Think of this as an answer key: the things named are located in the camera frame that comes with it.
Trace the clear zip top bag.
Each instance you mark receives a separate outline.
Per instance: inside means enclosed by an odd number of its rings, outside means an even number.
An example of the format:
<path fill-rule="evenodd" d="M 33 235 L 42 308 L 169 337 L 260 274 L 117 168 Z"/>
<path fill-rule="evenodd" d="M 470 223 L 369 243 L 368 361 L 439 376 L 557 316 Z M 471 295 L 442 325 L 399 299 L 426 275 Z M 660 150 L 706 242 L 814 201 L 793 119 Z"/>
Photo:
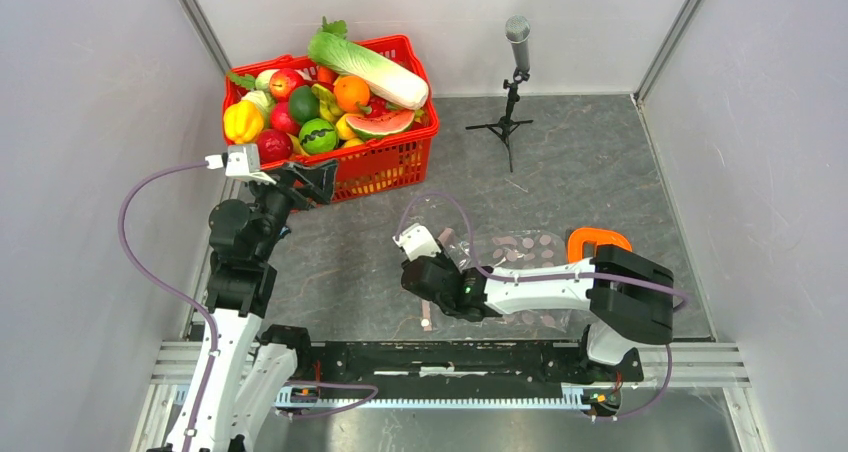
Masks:
<path fill-rule="evenodd" d="M 459 269 L 471 266 L 468 236 L 445 228 L 437 240 Z M 522 230 L 481 232 L 474 239 L 476 257 L 483 266 L 506 269 L 535 269 L 566 263 L 565 240 L 547 231 Z M 487 318 L 475 325 L 487 331 L 489 338 L 558 338 L 569 328 L 573 313 L 567 310 L 530 310 Z"/>

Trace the toy napa cabbage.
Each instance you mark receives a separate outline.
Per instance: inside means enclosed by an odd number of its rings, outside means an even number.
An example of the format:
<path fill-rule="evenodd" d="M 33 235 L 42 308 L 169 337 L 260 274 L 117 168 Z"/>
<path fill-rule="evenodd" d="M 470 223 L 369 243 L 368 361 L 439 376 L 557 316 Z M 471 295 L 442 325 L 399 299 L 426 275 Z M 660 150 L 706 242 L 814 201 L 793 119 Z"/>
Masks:
<path fill-rule="evenodd" d="M 380 97 L 406 109 L 421 108 L 429 97 L 427 82 L 388 57 L 347 39 L 344 20 L 328 21 L 310 39 L 308 57 L 339 75 L 363 79 Z"/>

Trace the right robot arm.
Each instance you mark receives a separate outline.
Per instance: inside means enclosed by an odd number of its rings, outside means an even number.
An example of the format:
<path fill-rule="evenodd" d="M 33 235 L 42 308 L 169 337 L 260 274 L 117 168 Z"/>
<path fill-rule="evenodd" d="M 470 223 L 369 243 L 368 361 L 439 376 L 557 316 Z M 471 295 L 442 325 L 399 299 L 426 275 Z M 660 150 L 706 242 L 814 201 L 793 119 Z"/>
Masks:
<path fill-rule="evenodd" d="M 606 378 L 640 345 L 669 345 L 675 306 L 685 302 L 669 269 L 616 245 L 535 269 L 461 270 L 439 243 L 402 251 L 402 288 L 449 317 L 481 322 L 530 310 L 592 313 L 596 320 L 577 354 L 580 372 L 591 380 Z"/>

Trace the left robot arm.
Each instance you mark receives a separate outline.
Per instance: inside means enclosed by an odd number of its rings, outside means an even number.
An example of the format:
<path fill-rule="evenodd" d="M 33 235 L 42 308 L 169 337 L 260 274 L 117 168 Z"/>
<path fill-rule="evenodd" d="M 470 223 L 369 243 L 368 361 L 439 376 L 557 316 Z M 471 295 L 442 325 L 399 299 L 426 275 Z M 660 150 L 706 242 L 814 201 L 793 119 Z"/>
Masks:
<path fill-rule="evenodd" d="M 209 214 L 210 276 L 200 311 L 207 325 L 183 407 L 164 451 L 251 451 L 288 379 L 314 366 L 306 329 L 261 328 L 277 278 L 270 264 L 294 211 L 331 202 L 339 164 L 289 162 L 249 181 Z"/>

